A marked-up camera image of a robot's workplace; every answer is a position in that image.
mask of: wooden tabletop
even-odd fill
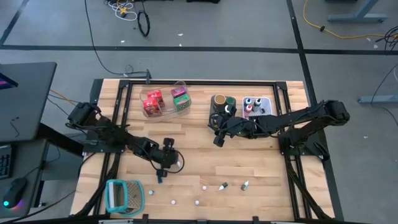
[[[103,115],[109,118],[113,115],[118,83],[118,79],[105,79],[99,96],[98,106]],[[279,153],[277,140],[248,140],[236,136],[233,139],[226,138],[224,147],[220,148],[213,144],[215,135],[207,127],[210,98],[215,94],[236,98],[236,116],[241,116],[243,97],[268,97],[275,115],[271,87],[189,85],[192,99],[190,114],[154,123],[142,114],[139,93],[143,88],[158,87],[161,86],[133,86],[127,119],[130,127],[127,130],[135,136],[145,136],[160,144],[163,138],[174,138],[174,147],[185,157],[185,167],[178,174],[169,174],[163,184],[158,184],[150,163],[134,156],[129,150],[125,151],[121,157],[118,179],[137,179],[145,191],[144,210],[132,218],[142,218],[142,214],[146,213],[150,219],[252,220],[253,216],[264,221],[294,219],[285,162]],[[308,106],[302,82],[287,82],[287,88],[292,111]],[[282,93],[280,98],[285,113]],[[119,111],[118,124],[121,116],[122,109]],[[81,169],[71,214],[78,212],[97,188],[103,157],[104,154],[94,155]],[[314,156],[303,156],[302,165],[308,191],[325,213],[334,217],[322,163]],[[242,191],[241,185],[247,180],[249,187]],[[218,191],[224,182],[229,185]],[[206,191],[202,190],[204,185],[207,186]],[[301,194],[298,190],[296,192],[303,217]],[[176,201],[175,205],[170,203],[172,200]],[[195,205],[196,200],[199,200],[199,205]],[[104,203],[100,211],[104,213]],[[126,218],[118,214],[112,214],[111,217]]]

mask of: red box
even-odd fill
[[[150,117],[161,116],[162,111],[159,108],[159,104],[156,98],[148,98],[148,100],[144,100],[143,102],[144,111]]]
[[[159,103],[161,108],[164,108],[164,102],[162,98],[162,92],[160,90],[152,90],[147,92],[147,97],[149,98],[155,98],[157,102]]]

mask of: concrete floor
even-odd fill
[[[212,46],[296,48],[285,1],[228,0],[220,4],[148,1],[151,19],[148,39],[141,37],[135,22],[115,18],[102,1],[87,0],[96,45],[107,46]],[[0,30],[5,29],[22,0],[0,1]],[[328,14],[350,12],[358,2],[309,0],[307,18],[341,35],[385,33],[398,21],[398,2],[380,1],[372,12],[386,13],[383,24],[329,24]],[[382,50],[377,38],[340,40],[302,19],[304,0],[293,2],[306,49]],[[7,45],[90,45],[90,34],[81,0],[30,0],[13,28]],[[304,80],[299,55],[252,52],[99,52],[104,64],[123,72],[127,64],[135,70],[149,69],[154,78],[209,78],[243,80]],[[345,220],[366,223],[395,223],[398,207],[398,127],[383,110],[361,106],[361,95],[372,95],[398,56],[307,55],[317,99],[345,103],[351,121],[327,128],[336,184]],[[55,61],[58,68],[52,84],[69,98],[88,99],[94,78],[115,77],[103,70],[92,51],[0,50],[0,63]],[[391,75],[381,93],[392,94],[398,82]],[[71,105],[59,101],[67,112]],[[43,122],[62,133],[65,115],[47,104]],[[71,192],[76,180],[46,183],[43,199],[52,203]],[[72,198],[32,219],[66,217]]]

